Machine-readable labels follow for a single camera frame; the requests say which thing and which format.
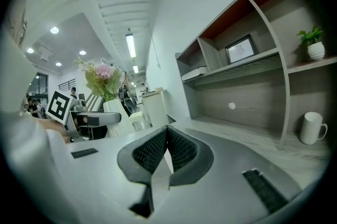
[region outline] linear light fixture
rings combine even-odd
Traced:
[[[133,42],[133,34],[125,35],[128,51],[130,52],[131,57],[136,57],[135,43]]]
[[[133,66],[133,70],[135,71],[135,73],[138,73],[138,67],[137,66]]]

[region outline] ribbed white pot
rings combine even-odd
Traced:
[[[132,122],[127,116],[127,113],[119,100],[110,100],[104,102],[103,108],[104,112],[119,112],[122,115],[122,119],[119,123],[107,125],[106,138],[135,132]]]
[[[325,49],[322,42],[317,42],[308,47],[308,53],[313,60],[322,60],[325,55]]]

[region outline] book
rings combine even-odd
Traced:
[[[190,72],[187,72],[186,74],[182,75],[181,80],[186,81],[199,75],[205,74],[206,72],[207,66],[200,66],[197,69],[191,70]]]

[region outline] shelving unit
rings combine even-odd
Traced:
[[[304,114],[315,111],[322,114],[329,126],[327,136],[333,138],[337,56],[323,40],[328,57],[308,62],[296,35],[313,25],[322,26],[316,13],[306,0],[234,0],[176,55],[181,75],[200,64],[209,70],[183,82],[191,118],[230,122],[243,130],[256,128],[278,141],[279,150],[285,144],[309,150],[294,133],[300,130]],[[229,64],[225,48],[248,34],[257,54]],[[229,103],[235,103],[234,110]],[[324,140],[310,150],[327,150],[323,144]]]

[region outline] picture frame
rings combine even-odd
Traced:
[[[228,45],[225,49],[229,64],[257,54],[254,41],[250,35],[242,37],[231,45]]]

